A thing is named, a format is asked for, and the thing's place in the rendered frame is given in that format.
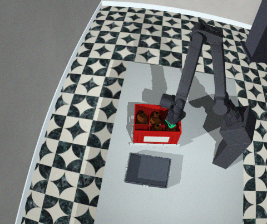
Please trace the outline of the red crate with dividers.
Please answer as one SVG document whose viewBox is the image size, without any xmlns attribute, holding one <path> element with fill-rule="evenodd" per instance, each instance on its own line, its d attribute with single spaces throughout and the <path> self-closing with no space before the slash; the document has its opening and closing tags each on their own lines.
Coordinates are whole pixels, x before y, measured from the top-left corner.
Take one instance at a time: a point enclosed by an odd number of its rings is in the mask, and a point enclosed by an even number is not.
<svg viewBox="0 0 267 224">
<path fill-rule="evenodd" d="M 136 115 L 143 110 L 148 117 L 147 124 L 135 124 Z M 176 132 L 150 131 L 154 125 L 150 125 L 150 116 L 158 111 L 163 121 L 168 114 L 169 109 L 162 108 L 159 105 L 135 104 L 133 143 L 148 144 L 176 144 L 181 134 L 181 122 L 176 123 Z"/>
</svg>

